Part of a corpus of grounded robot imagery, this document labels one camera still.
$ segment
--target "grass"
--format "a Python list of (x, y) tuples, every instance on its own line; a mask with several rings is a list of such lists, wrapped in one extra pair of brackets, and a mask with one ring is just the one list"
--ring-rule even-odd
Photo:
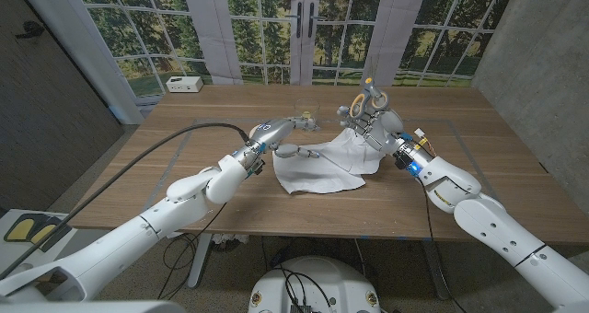
[[(198, 73), (187, 72), (187, 74), (198, 75)], [(173, 75), (182, 75), (181, 72), (169, 72), (161, 74), (159, 77), (164, 86), (170, 77)], [(264, 84), (264, 79), (261, 75), (242, 75), (244, 84)], [(209, 75), (201, 75), (202, 81), (205, 85), (211, 85), (213, 80)], [(341, 72), (338, 77), (338, 86), (359, 86), (362, 73), (358, 72)], [(443, 87), (447, 82), (447, 78), (443, 77), (424, 77), (420, 87)], [(393, 87), (416, 87), (420, 77), (418, 75), (397, 75), (393, 83)], [(314, 75), (313, 85), (332, 86), (335, 82), (335, 74), (333, 77), (322, 77), (321, 75)], [(133, 89), (135, 96), (147, 97), (161, 95), (162, 91), (159, 88), (156, 77), (148, 75), (145, 77), (129, 79), (129, 85)], [(452, 78), (449, 87), (470, 87), (470, 79)]]

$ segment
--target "concrete wall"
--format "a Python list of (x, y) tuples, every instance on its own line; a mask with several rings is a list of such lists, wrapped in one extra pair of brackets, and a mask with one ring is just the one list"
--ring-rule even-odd
[(511, 0), (472, 86), (589, 213), (589, 0)]

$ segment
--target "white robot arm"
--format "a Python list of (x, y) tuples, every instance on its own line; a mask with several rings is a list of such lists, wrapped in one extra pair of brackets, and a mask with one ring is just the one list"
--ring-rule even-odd
[[(0, 299), (10, 302), (92, 299), (160, 239), (202, 219), (208, 212), (205, 198), (212, 203), (227, 203), (244, 179), (261, 172), (264, 164), (261, 155), (267, 149), (278, 149), (281, 141), (297, 128), (315, 130), (317, 126), (303, 118), (271, 120), (257, 126), (250, 133), (249, 141), (231, 156), (223, 157), (219, 167), (209, 167), (174, 182), (167, 189), (166, 198), (86, 248), (0, 281)], [(307, 152), (307, 157), (318, 156)], [(65, 281), (48, 295), (34, 288), (40, 277), (56, 273)]]
[(341, 125), (354, 129), (379, 151), (392, 155), (424, 186), (430, 200), (454, 214), (458, 225), (504, 257), (555, 308), (589, 301), (589, 275), (525, 230), (496, 200), (480, 192), (468, 172), (403, 133), (403, 123), (388, 108), (387, 93), (371, 80), (350, 108), (341, 106)]

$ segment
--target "window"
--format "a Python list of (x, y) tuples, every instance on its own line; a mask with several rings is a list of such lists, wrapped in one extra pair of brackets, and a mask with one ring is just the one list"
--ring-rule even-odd
[(509, 0), (423, 0), (394, 86), (468, 87)]
[(137, 98), (173, 75), (211, 83), (185, 0), (82, 0)]
[(289, 84), (291, 0), (228, 0), (244, 84)]
[(379, 2), (319, 0), (313, 85), (360, 84)]

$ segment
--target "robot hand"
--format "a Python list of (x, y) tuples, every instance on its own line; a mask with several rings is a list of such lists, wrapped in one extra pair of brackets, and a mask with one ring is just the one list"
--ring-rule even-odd
[(291, 117), (271, 120), (260, 124), (251, 130), (249, 137), (250, 140), (257, 142), (260, 146), (267, 146), (268, 149), (274, 151), (277, 157), (300, 156), (318, 158), (318, 152), (307, 150), (298, 145), (281, 144), (281, 141), (287, 137), (293, 129), (317, 131), (319, 130), (319, 127), (315, 124), (313, 119)]
[(375, 150), (392, 154), (398, 147), (395, 141), (403, 132), (403, 122), (388, 104), (388, 94), (367, 78), (364, 89), (351, 107), (338, 108), (338, 115), (344, 118), (340, 125), (356, 131)]

